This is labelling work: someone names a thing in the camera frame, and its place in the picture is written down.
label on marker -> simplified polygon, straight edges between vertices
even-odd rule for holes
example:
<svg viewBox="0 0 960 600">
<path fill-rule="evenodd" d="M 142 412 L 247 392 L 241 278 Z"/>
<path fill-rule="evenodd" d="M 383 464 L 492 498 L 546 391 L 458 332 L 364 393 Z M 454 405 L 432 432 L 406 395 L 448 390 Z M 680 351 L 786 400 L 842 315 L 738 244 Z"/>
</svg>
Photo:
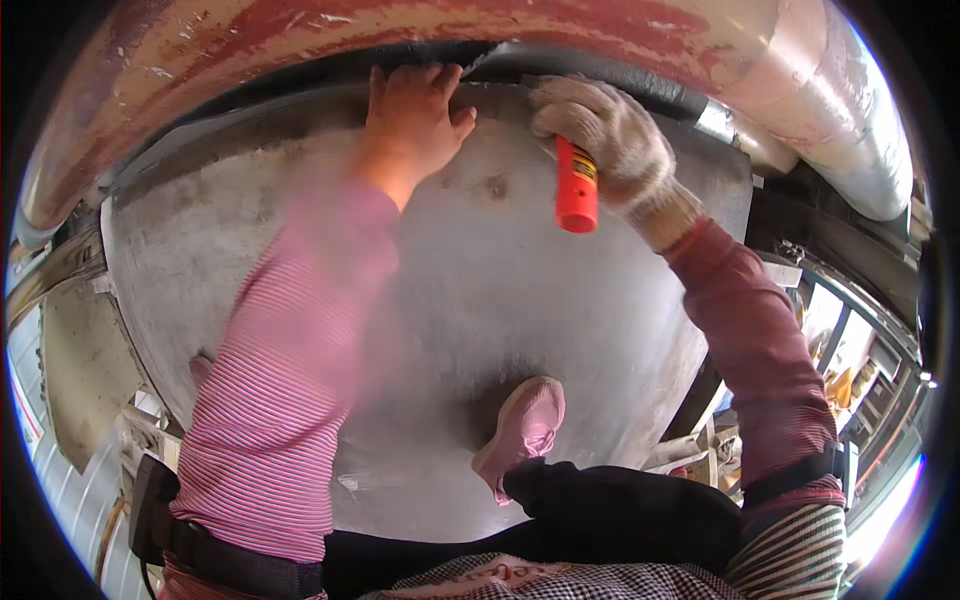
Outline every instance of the label on marker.
<svg viewBox="0 0 960 600">
<path fill-rule="evenodd" d="M 597 184 L 597 167 L 593 164 L 593 159 L 577 146 L 573 146 L 573 175 L 593 185 Z"/>
</svg>

forearm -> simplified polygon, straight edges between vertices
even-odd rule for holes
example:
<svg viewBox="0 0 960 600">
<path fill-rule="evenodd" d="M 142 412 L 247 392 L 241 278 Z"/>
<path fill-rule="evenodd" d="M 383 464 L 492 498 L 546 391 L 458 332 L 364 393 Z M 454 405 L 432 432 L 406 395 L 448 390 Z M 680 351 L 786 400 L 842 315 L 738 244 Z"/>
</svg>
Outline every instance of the forearm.
<svg viewBox="0 0 960 600">
<path fill-rule="evenodd" d="M 336 436 L 358 345 L 396 268 L 395 205 L 318 182 L 244 280 L 180 454 L 177 517 L 250 549 L 314 562 L 332 530 Z"/>
<path fill-rule="evenodd" d="M 836 440 L 823 377 L 807 353 L 792 302 L 756 255 L 702 216 L 665 257 L 686 287 L 687 314 L 706 335 L 733 392 L 744 487 Z M 807 486 L 799 492 L 810 493 L 790 504 L 839 504 L 843 496 L 833 484 Z"/>
</svg>

white wall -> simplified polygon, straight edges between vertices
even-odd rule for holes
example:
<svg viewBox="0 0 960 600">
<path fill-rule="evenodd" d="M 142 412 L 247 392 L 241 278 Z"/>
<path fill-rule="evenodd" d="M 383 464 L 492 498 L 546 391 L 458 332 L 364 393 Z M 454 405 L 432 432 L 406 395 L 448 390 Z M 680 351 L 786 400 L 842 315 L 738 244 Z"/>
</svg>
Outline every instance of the white wall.
<svg viewBox="0 0 960 600">
<path fill-rule="evenodd" d="M 42 433 L 33 444 L 36 478 L 60 528 L 92 577 L 110 509 L 120 491 L 119 440 L 116 430 L 111 430 L 84 474 L 78 473 L 63 458 L 41 393 L 39 348 L 40 309 L 36 308 L 10 334 L 7 351 L 13 386 L 20 401 L 26 403 L 25 411 L 36 418 Z M 24 428 L 32 426 L 21 421 L 21 429 Z M 121 513 L 108 542 L 101 588 L 110 600 L 149 600 L 140 576 L 139 560 L 127 546 L 127 535 L 128 523 Z"/>
</svg>

pink sneaker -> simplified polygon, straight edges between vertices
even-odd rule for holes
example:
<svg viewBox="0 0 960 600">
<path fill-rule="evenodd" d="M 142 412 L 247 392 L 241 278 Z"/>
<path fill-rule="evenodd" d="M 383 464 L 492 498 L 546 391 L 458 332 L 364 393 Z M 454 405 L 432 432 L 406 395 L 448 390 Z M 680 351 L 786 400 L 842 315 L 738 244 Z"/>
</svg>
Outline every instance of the pink sneaker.
<svg viewBox="0 0 960 600">
<path fill-rule="evenodd" d="M 528 458 L 543 456 L 564 422 L 564 387 L 550 377 L 532 377 L 516 387 L 500 407 L 496 435 L 470 464 L 500 506 L 510 504 L 503 475 Z"/>
</svg>

work glove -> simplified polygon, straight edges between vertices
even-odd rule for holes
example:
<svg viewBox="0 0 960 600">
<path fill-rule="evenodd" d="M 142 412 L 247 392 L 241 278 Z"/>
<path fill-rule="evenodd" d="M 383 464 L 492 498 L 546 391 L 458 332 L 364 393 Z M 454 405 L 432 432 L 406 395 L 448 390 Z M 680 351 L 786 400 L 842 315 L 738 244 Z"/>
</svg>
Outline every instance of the work glove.
<svg viewBox="0 0 960 600">
<path fill-rule="evenodd" d="M 596 162 L 604 206 L 656 253 L 693 227 L 703 205 L 677 183 L 673 149 L 647 111 L 615 87 L 582 76 L 546 77 L 531 93 L 535 135 L 562 135 Z"/>
</svg>

